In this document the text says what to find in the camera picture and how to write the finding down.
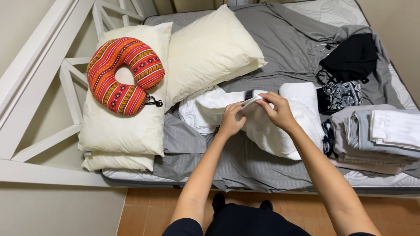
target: cream pillow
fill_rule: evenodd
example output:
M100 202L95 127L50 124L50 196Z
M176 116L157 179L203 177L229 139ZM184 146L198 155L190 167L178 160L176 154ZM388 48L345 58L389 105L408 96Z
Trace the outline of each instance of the cream pillow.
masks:
M114 29L101 33L97 48L110 39L121 37L133 37L149 45L161 59L166 75L157 86L146 91L156 100L164 101L168 84L171 30L172 22L157 26L140 25ZM128 68L118 69L115 78L125 84L134 84L132 72ZM145 105L133 116L117 115L98 103L88 90L78 148L82 151L163 156L164 106L158 108L155 105Z
M88 170L114 168L153 171L154 160L154 155L130 155L97 151L85 153L82 167Z
M226 5L172 34L165 111L188 95L267 64Z

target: hand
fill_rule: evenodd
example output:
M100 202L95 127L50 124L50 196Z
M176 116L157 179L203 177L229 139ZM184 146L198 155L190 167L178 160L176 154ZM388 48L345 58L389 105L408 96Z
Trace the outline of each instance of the hand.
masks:
M219 128L219 135L230 138L232 135L239 132L239 130L244 126L247 118L242 116L240 121L237 121L235 116L242 108L242 102L237 102L234 104L229 104L226 106L225 113L223 114L222 123Z
M274 92L262 93L259 94L259 96L264 100L258 100L256 103L264 108L271 122L275 126L289 132L293 127L298 125L291 113L289 102L286 98L281 97ZM272 103L274 105L274 109L271 108L266 101Z

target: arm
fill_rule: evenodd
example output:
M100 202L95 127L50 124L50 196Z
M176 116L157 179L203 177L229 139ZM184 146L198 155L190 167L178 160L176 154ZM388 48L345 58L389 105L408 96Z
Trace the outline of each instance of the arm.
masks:
M274 92L260 96L275 106L272 109L267 102L257 101L265 109L273 124L286 131L293 140L337 235L348 236L363 232L380 236L356 192L296 122L287 99Z
M246 121L244 116L240 121L235 119L236 113L241 108L240 102L226 107L219 132L182 189L171 223L182 218L191 218L196 220L201 227L203 226L204 207L216 172L220 153L226 141L236 134Z

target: foot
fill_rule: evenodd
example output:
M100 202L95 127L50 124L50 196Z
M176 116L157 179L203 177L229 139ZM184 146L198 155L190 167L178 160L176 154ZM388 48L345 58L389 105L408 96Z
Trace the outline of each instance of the foot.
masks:
M214 212L220 212L225 206L225 196L222 193L216 193L211 205Z
M266 211L274 211L273 204L271 204L270 201L264 200L261 205L260 209L266 210Z

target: red patterned neck pillow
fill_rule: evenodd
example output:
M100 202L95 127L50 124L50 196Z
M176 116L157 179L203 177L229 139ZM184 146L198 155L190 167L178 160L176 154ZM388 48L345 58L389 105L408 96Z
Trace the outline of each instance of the red patterned neck pillow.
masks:
M131 67L137 86L115 80L117 67L124 63ZM153 97L145 90L156 86L164 75L165 70L156 53L142 41L127 37L106 42L87 66L93 97L119 115L134 115L144 104L162 106L162 101L146 103Z

